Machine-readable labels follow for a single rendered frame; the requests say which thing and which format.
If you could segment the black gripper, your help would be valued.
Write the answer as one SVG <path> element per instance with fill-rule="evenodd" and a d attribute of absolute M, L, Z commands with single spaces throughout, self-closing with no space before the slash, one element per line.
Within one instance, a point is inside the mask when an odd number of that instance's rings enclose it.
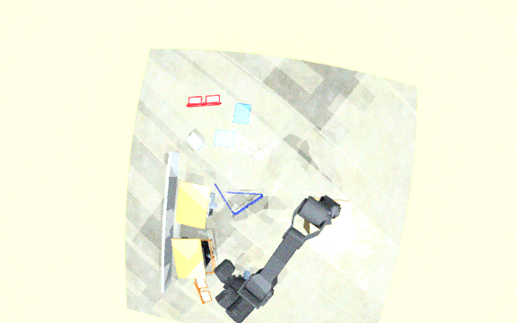
<path fill-rule="evenodd" d="M 233 275 L 234 270 L 235 267 L 231 260 L 224 259 L 222 263 L 214 269 L 214 273 L 222 284 L 228 285 L 236 292 L 236 294 L 238 294 L 237 292 L 246 282 L 246 279 L 244 279 L 242 275 L 238 275 L 237 277 L 236 275 Z"/>

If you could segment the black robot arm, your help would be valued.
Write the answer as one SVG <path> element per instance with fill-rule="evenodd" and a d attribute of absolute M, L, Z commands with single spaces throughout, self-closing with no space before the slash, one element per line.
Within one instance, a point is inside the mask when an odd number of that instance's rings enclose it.
<path fill-rule="evenodd" d="M 283 270 L 294 252 L 301 248 L 306 240 L 320 235 L 326 225 L 332 224 L 332 219 L 340 216 L 341 205 L 327 195 L 319 200 L 309 196 L 304 198 L 294 210 L 292 225 L 283 235 L 283 241 L 271 256 L 264 268 L 246 279 L 246 282 L 236 292 L 228 285 L 224 285 L 215 300 L 225 309 L 225 312 L 237 323 L 249 316 L 249 314 L 265 306 L 274 295 L 274 287 L 278 283 L 277 276 Z M 308 233 L 306 236 L 297 231 L 294 226 L 295 216 L 299 214 L 303 219 L 313 224 L 318 230 Z"/>

